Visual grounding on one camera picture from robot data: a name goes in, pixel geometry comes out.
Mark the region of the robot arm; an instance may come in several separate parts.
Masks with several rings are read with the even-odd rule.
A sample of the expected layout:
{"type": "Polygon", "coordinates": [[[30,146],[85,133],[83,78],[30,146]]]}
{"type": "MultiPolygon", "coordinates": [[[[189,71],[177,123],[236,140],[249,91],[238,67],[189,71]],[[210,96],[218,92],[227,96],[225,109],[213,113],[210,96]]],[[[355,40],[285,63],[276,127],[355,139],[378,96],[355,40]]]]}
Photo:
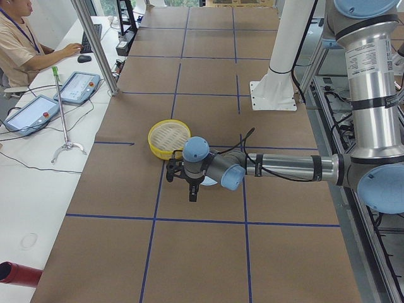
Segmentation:
{"type": "Polygon", "coordinates": [[[403,144],[390,40],[399,22],[397,5],[396,1],[326,2],[324,35],[345,51],[355,133],[349,154],[221,154],[195,136],[185,142],[178,170],[189,183],[189,199],[196,200],[199,185],[207,178],[236,190],[246,175],[275,176],[295,182],[332,182],[353,189],[373,210],[402,213],[403,144]]]}

